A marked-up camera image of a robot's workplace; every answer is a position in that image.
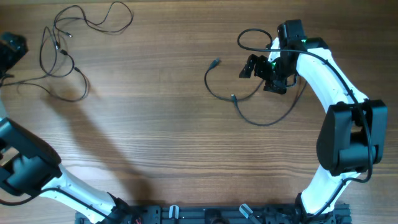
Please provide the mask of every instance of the wooden table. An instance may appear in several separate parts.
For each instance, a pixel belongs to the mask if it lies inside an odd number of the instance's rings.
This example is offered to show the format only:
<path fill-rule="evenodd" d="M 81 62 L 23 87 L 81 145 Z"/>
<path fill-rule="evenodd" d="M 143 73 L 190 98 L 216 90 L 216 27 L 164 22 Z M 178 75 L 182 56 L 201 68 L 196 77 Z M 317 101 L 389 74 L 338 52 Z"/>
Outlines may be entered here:
<path fill-rule="evenodd" d="M 309 37 L 322 37 L 347 77 L 389 108 L 382 162 L 372 181 L 353 183 L 340 197 L 351 204 L 353 223 L 397 223 L 398 213 L 398 14 L 394 1 L 190 1 L 134 2 L 132 26 L 122 35 L 95 32 L 77 21 L 67 50 L 90 79 L 92 91 L 79 103 L 49 98 L 34 86 L 2 88 L 10 117 L 49 142 L 69 171 L 89 184 L 139 204 L 262 205 L 291 203 L 310 182 L 318 160 L 315 143 L 325 112 L 308 88 L 282 122 L 259 128 L 238 117 L 232 103 L 212 97 L 243 96 L 258 78 L 238 73 L 252 52 L 236 44 L 238 34 L 258 27 L 276 36 L 287 19 L 303 20 Z M 10 71 L 15 80 L 42 75 L 43 28 L 67 5 L 1 6 L 0 31 L 24 35 L 29 53 Z M 81 4 L 93 21 L 108 3 Z M 77 11 L 69 15 L 80 16 Z M 107 28 L 121 27 L 128 13 L 111 11 Z M 245 44 L 263 47 L 261 34 Z M 50 46 L 46 62 L 52 59 Z M 63 61 L 60 72 L 69 69 Z M 42 80 L 62 96 L 83 90 L 77 74 Z M 286 95 L 258 91 L 241 103 L 248 118 L 273 121 L 289 108 Z M 1 192 L 1 198 L 8 198 Z M 73 223 L 74 211 L 37 198 L 0 209 L 0 223 Z"/>

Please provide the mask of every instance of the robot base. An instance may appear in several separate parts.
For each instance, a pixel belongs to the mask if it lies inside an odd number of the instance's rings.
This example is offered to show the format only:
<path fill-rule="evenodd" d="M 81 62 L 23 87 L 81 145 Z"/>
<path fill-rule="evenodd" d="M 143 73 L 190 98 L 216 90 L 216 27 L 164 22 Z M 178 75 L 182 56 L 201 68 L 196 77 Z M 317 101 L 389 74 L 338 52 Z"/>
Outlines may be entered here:
<path fill-rule="evenodd" d="M 141 224 L 206 224 L 205 211 L 217 209 L 222 218 L 230 224 L 254 224 L 253 221 L 239 211 L 239 207 L 180 207 L 178 219 L 169 218 L 169 207 L 147 206 L 131 207 L 141 214 Z M 301 224 L 297 219 L 297 210 L 294 204 L 275 204 L 251 207 L 253 217 L 261 224 Z M 351 212 L 348 204 L 335 205 L 335 209 L 324 215 L 323 220 L 314 220 L 313 224 L 351 224 Z M 75 215 L 75 224 L 90 224 L 90 221 L 81 213 Z M 121 224 L 140 224 L 135 220 L 124 220 Z"/>

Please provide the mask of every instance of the wooden surface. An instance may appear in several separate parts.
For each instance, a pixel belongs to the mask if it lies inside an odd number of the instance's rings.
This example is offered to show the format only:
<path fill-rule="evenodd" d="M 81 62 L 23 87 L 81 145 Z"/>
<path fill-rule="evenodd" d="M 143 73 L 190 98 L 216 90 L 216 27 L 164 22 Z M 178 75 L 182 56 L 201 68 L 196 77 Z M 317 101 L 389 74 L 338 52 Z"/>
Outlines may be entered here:
<path fill-rule="evenodd" d="M 42 75 L 38 49 L 44 26 L 66 5 L 2 6 L 0 31 L 27 37 L 29 53 L 10 71 L 15 80 Z M 94 21 L 108 3 L 82 4 Z M 308 88 L 282 122 L 259 128 L 240 119 L 231 103 L 213 98 L 203 84 L 209 74 L 218 94 L 243 96 L 258 78 L 238 73 L 252 52 L 238 34 L 258 27 L 276 35 L 287 19 L 303 20 L 309 37 L 323 37 L 347 77 L 389 107 L 382 162 L 372 181 L 350 184 L 340 202 L 351 204 L 354 223 L 397 223 L 398 213 L 398 16 L 395 1 L 137 2 L 132 26 L 105 35 L 83 22 L 65 25 L 74 38 L 67 50 L 90 79 L 92 91 L 79 103 L 49 98 L 34 86 L 2 88 L 12 119 L 49 142 L 69 171 L 89 184 L 133 203 L 169 205 L 260 205 L 290 203 L 310 182 L 318 160 L 315 143 L 325 112 Z M 115 7 L 107 28 L 128 21 Z M 243 42 L 266 44 L 261 34 Z M 48 63 L 52 54 L 46 49 Z M 60 72 L 68 69 L 64 61 Z M 62 96 L 77 96 L 74 74 L 39 82 Z M 289 108 L 296 90 L 279 96 L 259 91 L 241 103 L 258 122 L 273 121 Z M 37 198 L 1 207 L 0 223 L 73 223 L 74 211 Z"/>

